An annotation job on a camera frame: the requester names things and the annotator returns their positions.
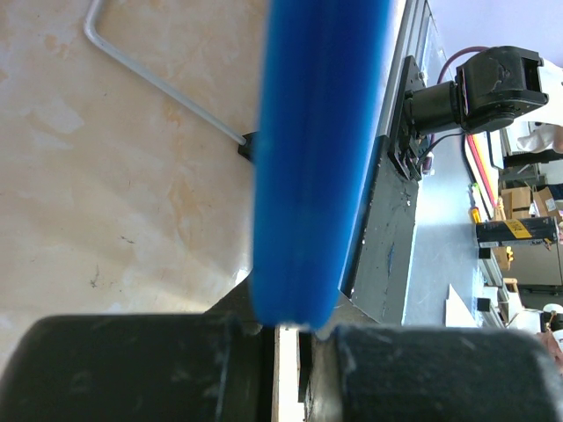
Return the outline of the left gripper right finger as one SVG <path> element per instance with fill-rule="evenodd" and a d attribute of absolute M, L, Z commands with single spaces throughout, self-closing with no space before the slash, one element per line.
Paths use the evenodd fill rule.
<path fill-rule="evenodd" d="M 309 421 L 559 421 L 562 376 L 535 336 L 379 324 L 346 303 L 298 336 Z"/>

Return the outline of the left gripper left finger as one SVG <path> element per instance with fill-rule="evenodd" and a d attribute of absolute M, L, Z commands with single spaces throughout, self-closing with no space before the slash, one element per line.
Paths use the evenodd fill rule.
<path fill-rule="evenodd" d="M 268 421 L 274 331 L 246 282 L 201 314 L 60 315 L 1 377 L 4 421 Z"/>

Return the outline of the blue framed whiteboard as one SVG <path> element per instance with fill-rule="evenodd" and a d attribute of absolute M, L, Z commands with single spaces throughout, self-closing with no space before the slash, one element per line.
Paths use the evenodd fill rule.
<path fill-rule="evenodd" d="M 317 330 L 347 270 L 385 65 L 390 1 L 273 1 L 253 141 L 252 310 Z"/>

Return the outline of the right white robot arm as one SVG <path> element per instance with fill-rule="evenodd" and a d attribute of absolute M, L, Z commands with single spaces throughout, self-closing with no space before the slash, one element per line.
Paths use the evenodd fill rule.
<path fill-rule="evenodd" d="M 516 121 L 562 124 L 562 68 L 519 47 L 487 48 L 457 67 L 455 79 L 406 94 L 412 131 L 493 132 Z"/>

